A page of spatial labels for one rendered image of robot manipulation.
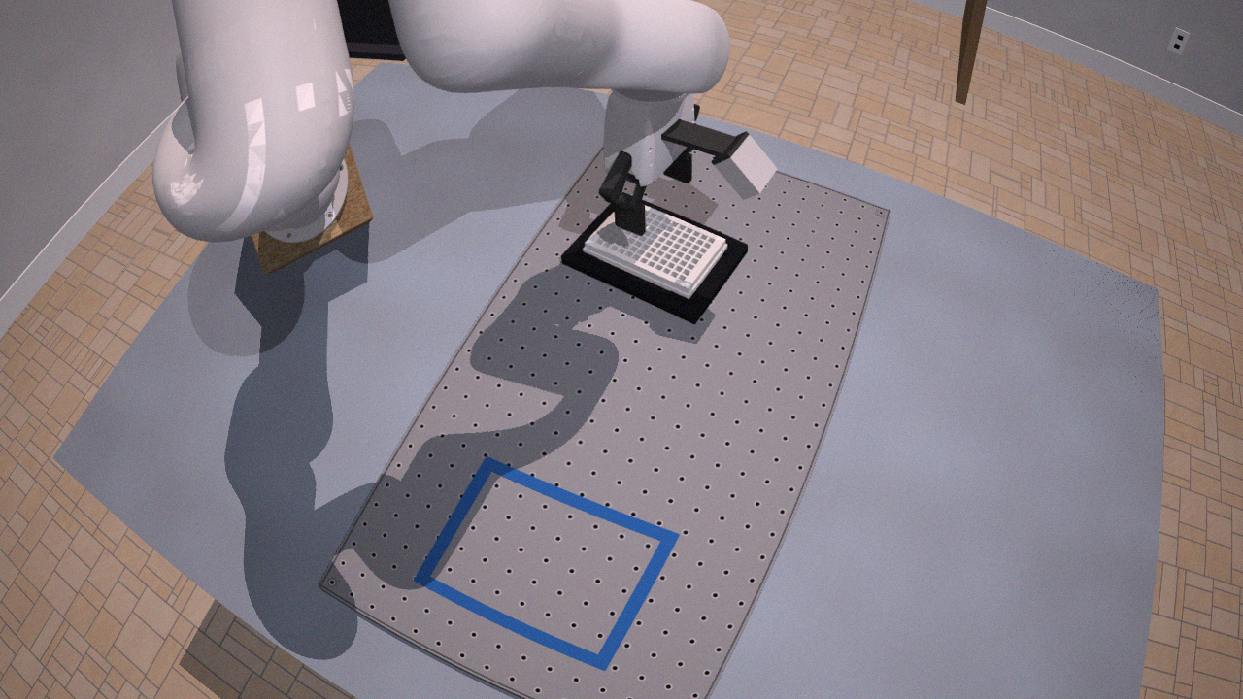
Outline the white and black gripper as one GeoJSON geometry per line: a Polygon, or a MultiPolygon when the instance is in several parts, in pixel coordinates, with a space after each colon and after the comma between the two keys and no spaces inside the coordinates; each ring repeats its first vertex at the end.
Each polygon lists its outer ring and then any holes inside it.
{"type": "Polygon", "coordinates": [[[677,119],[696,123],[700,104],[695,104],[694,95],[686,93],[674,100],[648,102],[612,91],[604,124],[604,168],[608,177],[599,187],[599,194],[614,204],[617,228],[643,236],[648,233],[648,218],[641,198],[648,185],[663,173],[685,184],[692,179],[690,153],[694,148],[674,146],[661,139],[661,134],[677,119]],[[634,177],[626,173],[631,165],[634,177]],[[636,184],[633,197],[622,193],[625,182],[636,184]]]}

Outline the blue taped rectangular outline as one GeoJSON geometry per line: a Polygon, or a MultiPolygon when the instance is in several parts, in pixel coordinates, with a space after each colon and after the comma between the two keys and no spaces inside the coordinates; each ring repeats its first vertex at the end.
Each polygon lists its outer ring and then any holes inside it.
{"type": "Polygon", "coordinates": [[[525,471],[520,471],[512,466],[493,460],[492,456],[485,456],[484,465],[479,468],[479,473],[474,475],[472,481],[469,483],[469,488],[466,488],[466,491],[462,493],[460,502],[457,502],[457,506],[454,507],[452,517],[449,517],[447,525],[445,525],[441,530],[431,552],[428,553],[425,560],[423,560],[423,565],[420,571],[416,573],[414,583],[420,583],[423,587],[426,587],[430,591],[452,601],[454,604],[460,604],[462,608],[467,608],[472,612],[472,614],[484,616],[485,619],[491,619],[491,622],[502,626],[508,631],[515,631],[515,633],[522,634],[527,638],[527,641],[534,641],[538,646],[552,648],[553,650],[558,650],[558,653],[572,655],[572,658],[579,662],[585,662],[587,665],[607,670],[613,655],[617,655],[618,647],[622,646],[622,641],[624,641],[626,629],[629,629],[633,624],[633,619],[638,616],[644,601],[648,599],[650,588],[653,588],[658,573],[660,573],[664,563],[669,558],[672,546],[677,544],[679,536],[680,534],[675,534],[667,529],[658,527],[651,522],[638,520],[638,517],[617,512],[617,510],[608,506],[580,498],[579,495],[564,490],[564,488],[556,488],[553,483],[539,481],[539,479],[532,478],[532,475],[527,475],[525,471]],[[532,490],[539,494],[554,498],[556,501],[574,506],[576,509],[579,509],[580,512],[588,512],[590,515],[603,517],[603,520],[615,522],[622,527],[630,529],[638,534],[648,535],[649,537],[654,537],[660,541],[660,544],[658,544],[656,552],[653,553],[653,560],[650,560],[650,563],[648,565],[648,570],[643,573],[641,580],[638,582],[630,598],[626,599],[624,611],[622,611],[617,626],[614,626],[613,631],[610,631],[600,653],[590,653],[590,650],[585,650],[585,648],[579,648],[577,646],[571,646],[571,643],[566,641],[559,641],[556,636],[525,624],[523,622],[520,622],[520,619],[515,619],[513,616],[501,614],[500,611],[479,602],[479,599],[472,599],[467,595],[462,595],[460,591],[454,591],[451,585],[444,585],[443,582],[434,580],[434,577],[430,577],[434,568],[438,566],[438,562],[441,560],[441,553],[447,551],[447,545],[452,542],[454,532],[456,532],[457,527],[460,527],[462,517],[467,515],[472,502],[476,498],[479,498],[481,488],[484,488],[484,483],[487,481],[491,471],[493,471],[493,474],[502,475],[502,478],[508,479],[508,481],[522,483],[525,488],[532,488],[532,490]]]}

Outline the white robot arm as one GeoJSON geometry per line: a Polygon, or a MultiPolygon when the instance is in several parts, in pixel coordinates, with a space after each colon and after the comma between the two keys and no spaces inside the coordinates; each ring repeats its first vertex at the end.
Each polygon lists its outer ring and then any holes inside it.
{"type": "MultiPolygon", "coordinates": [[[[181,106],[152,160],[162,214],[199,243],[262,231],[307,243],[323,233],[346,204],[354,111],[337,0],[172,5],[181,106]]],[[[692,0],[389,5],[410,67],[452,93],[571,87],[666,101],[712,90],[731,51],[721,15],[692,0]]],[[[732,136],[677,119],[661,139],[712,154],[743,200],[777,170],[747,131],[732,136]]]]}

